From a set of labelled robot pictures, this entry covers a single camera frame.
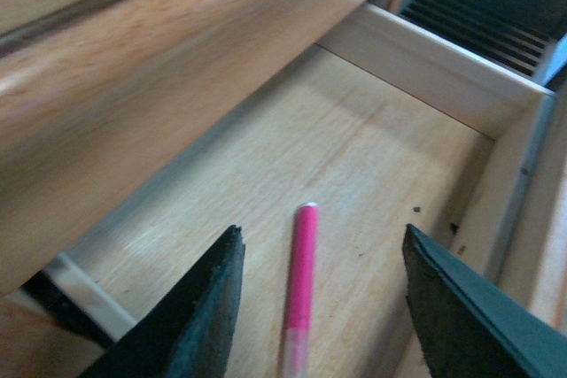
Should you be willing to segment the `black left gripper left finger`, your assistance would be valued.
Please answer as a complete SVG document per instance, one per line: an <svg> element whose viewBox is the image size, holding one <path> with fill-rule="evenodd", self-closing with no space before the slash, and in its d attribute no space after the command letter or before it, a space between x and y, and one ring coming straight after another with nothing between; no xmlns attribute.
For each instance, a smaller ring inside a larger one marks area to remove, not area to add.
<svg viewBox="0 0 567 378"><path fill-rule="evenodd" d="M245 244L228 227L156 306L82 377L223 377L240 306Z"/></svg>

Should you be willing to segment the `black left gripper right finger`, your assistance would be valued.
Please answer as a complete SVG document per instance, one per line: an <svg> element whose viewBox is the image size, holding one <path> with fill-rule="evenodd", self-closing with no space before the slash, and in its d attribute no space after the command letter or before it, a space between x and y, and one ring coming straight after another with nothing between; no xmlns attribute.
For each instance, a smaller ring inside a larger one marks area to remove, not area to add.
<svg viewBox="0 0 567 378"><path fill-rule="evenodd" d="M433 377L564 377L566 338L416 226L402 253L407 302Z"/></svg>

